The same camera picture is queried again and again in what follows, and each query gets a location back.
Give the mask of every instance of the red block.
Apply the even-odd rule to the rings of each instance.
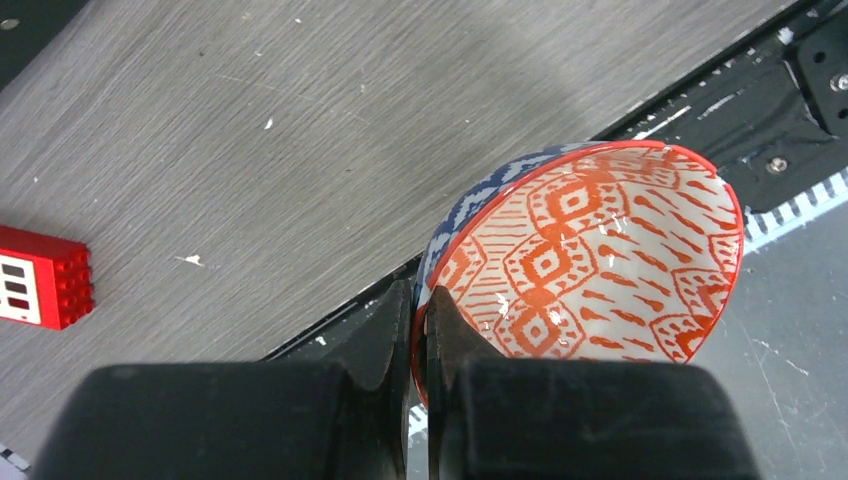
[[[85,244],[0,225],[0,319],[62,330],[94,309]]]

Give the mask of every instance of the gray floor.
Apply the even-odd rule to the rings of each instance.
[[[99,302],[0,324],[0,439],[97,365],[262,356],[786,1],[92,0],[0,94],[0,223],[88,242]]]

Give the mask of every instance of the red rim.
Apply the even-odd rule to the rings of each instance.
[[[621,150],[621,149],[625,149],[625,148],[639,148],[639,147],[642,147],[642,148],[671,148],[672,151],[675,151],[677,153],[685,155],[689,160],[692,160],[692,161],[699,163],[701,166],[706,168],[710,173],[712,173],[712,174],[717,173],[715,165],[710,163],[709,160],[707,160],[703,156],[699,155],[698,153],[693,152],[692,150],[685,148],[685,147],[681,147],[681,146],[678,146],[678,145],[666,145],[665,143],[659,142],[659,141],[656,141],[656,140],[622,140],[622,141],[616,141],[616,142],[603,143],[603,144],[596,145],[596,146],[589,146],[589,147],[586,147],[586,148],[581,148],[581,149],[575,150],[573,152],[568,152],[568,153],[566,153],[566,154],[564,154],[564,155],[562,155],[562,156],[560,156],[560,157],[558,157],[554,160],[551,160],[547,164],[539,167],[538,169],[536,169],[533,172],[525,175],[524,177],[521,177],[515,183],[513,183],[508,188],[506,188],[503,192],[499,193],[485,207],[483,207],[483,209],[480,212],[478,212],[477,215],[475,215],[468,222],[468,224],[466,224],[465,227],[463,227],[462,230],[460,230],[459,234],[456,236],[456,238],[454,238],[454,240],[451,242],[451,244],[445,250],[445,253],[442,254],[442,257],[439,259],[439,262],[436,264],[435,268],[433,269],[433,273],[430,275],[430,278],[427,281],[428,289],[430,289],[432,291],[432,289],[435,287],[436,279],[439,277],[439,275],[438,275],[439,272],[441,272],[442,268],[444,268],[445,264],[448,262],[451,255],[453,255],[454,250],[456,250],[456,248],[462,243],[462,240],[466,236],[468,236],[468,234],[471,233],[471,231],[473,231],[474,228],[477,227],[477,225],[480,223],[480,221],[483,218],[485,218],[489,214],[489,212],[491,212],[494,208],[496,208],[498,205],[500,205],[501,202],[503,202],[504,199],[506,199],[506,197],[508,197],[513,191],[515,191],[518,188],[521,188],[522,186],[529,183],[531,180],[538,177],[539,175],[542,175],[542,174],[544,174],[544,173],[546,173],[550,170],[553,170],[554,168],[561,167],[564,164],[567,164],[567,163],[573,162],[575,160],[579,160],[581,158],[584,158],[588,155],[594,155],[596,153],[600,153],[600,152],[607,151],[607,150]],[[736,198],[736,193],[734,193],[733,189],[730,187],[730,184],[727,184],[727,183],[725,184],[725,190],[727,191],[728,195],[730,196],[731,201],[733,202],[734,209],[736,210],[736,229],[738,231],[738,236],[739,236],[738,241],[739,241],[739,246],[740,246],[739,251],[737,252],[736,270],[733,272],[733,278],[730,281],[730,290],[728,291],[728,294],[727,294],[728,298],[730,298],[730,296],[733,294],[733,290],[735,289],[736,282],[739,278],[739,270],[740,270],[740,267],[742,265],[742,257],[744,255],[745,221],[744,221],[744,218],[743,218],[743,215],[742,215],[742,208],[739,205],[739,200]],[[725,304],[721,306],[721,308],[719,309],[715,318],[721,317],[726,306],[727,306],[727,302],[725,302]],[[417,344],[418,344],[418,342],[420,341],[420,339],[422,338],[422,335],[423,335],[424,312],[426,311],[426,309],[427,309],[427,305],[425,304],[425,305],[422,305],[420,308],[418,308],[415,311],[415,316],[414,316],[413,321],[412,321],[412,336],[411,336],[411,339],[410,339],[411,340],[411,343],[410,343],[410,347],[411,347],[410,348],[410,350],[411,350],[410,368],[412,370],[412,378],[413,378],[413,382],[415,383],[415,388],[418,391],[418,396],[421,398],[421,403],[424,405],[425,408],[428,407],[429,402],[428,402],[428,398],[427,398],[427,392],[425,392],[424,389],[421,388],[421,371],[418,368],[419,352],[418,352],[418,349],[416,347],[417,347]],[[716,326],[717,323],[718,322],[713,322],[712,326],[710,326],[710,328],[707,331],[704,338],[708,337],[712,333],[712,331],[713,331],[713,329],[715,329],[715,326]],[[698,350],[700,350],[702,345],[703,345],[703,342],[701,342],[701,344],[698,345],[695,348],[695,351],[692,353],[692,356],[694,356],[696,353],[698,353]]]

